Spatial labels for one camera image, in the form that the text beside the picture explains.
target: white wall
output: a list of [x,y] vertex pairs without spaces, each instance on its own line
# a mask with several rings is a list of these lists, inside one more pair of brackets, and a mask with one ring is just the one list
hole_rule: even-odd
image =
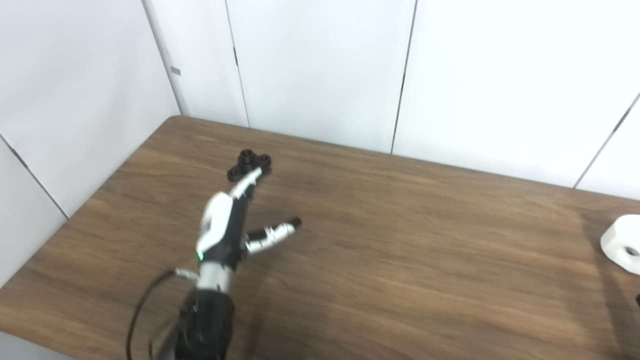
[[640,90],[640,2],[419,0],[393,153],[573,186]]
[[250,126],[389,152],[414,0],[233,0]]
[[640,106],[636,103],[577,188],[640,200],[639,164]]
[[0,139],[0,288],[65,220]]
[[183,115],[247,126],[225,0],[145,3]]
[[179,114],[139,1],[0,1],[0,49],[0,134],[67,215]]
[[0,332],[0,352],[3,360],[71,360],[47,348]]

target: white cylinder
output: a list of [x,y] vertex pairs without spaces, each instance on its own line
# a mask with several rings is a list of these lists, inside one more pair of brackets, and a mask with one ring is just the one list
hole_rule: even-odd
[[640,275],[640,215],[623,215],[602,235],[600,247],[614,263]]

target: black cable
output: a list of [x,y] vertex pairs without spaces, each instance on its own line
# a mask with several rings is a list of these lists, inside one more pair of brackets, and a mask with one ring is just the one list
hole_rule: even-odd
[[138,305],[136,305],[136,310],[133,313],[133,317],[131,318],[131,323],[129,324],[129,332],[127,333],[127,341],[125,345],[127,360],[133,360],[131,356],[131,338],[133,338],[133,330],[136,327],[136,322],[138,321],[138,316],[140,315],[140,311],[142,307],[145,305],[147,298],[151,295],[151,292],[161,283],[167,281],[169,278],[175,276],[175,270],[167,270],[162,273],[159,277],[157,277],[145,290],[144,294],[138,301]]
[[166,319],[160,325],[158,325],[158,327],[155,329],[153,334],[149,336],[149,343],[147,344],[147,352],[149,353],[149,360],[153,360],[154,358],[154,341],[156,340],[156,338],[164,330],[166,330],[169,327],[169,325],[171,325],[172,327],[175,327],[177,324],[178,324],[178,321],[174,318]]

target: hole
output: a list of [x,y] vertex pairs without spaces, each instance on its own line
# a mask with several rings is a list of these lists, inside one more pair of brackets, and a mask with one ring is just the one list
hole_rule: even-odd
[[625,247],[625,250],[627,251],[627,254],[631,255],[631,256],[640,256],[640,252],[638,252],[638,250],[632,248],[632,247]]

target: wooden table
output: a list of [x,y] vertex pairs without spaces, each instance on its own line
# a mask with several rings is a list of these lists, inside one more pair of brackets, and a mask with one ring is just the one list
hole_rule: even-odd
[[[299,233],[242,264],[229,359],[635,359],[638,278],[600,235],[640,202],[290,136],[169,119],[0,291],[0,331],[123,359],[132,310],[196,266],[208,198],[244,148],[270,154],[248,229]],[[188,284],[136,333],[175,317]]]

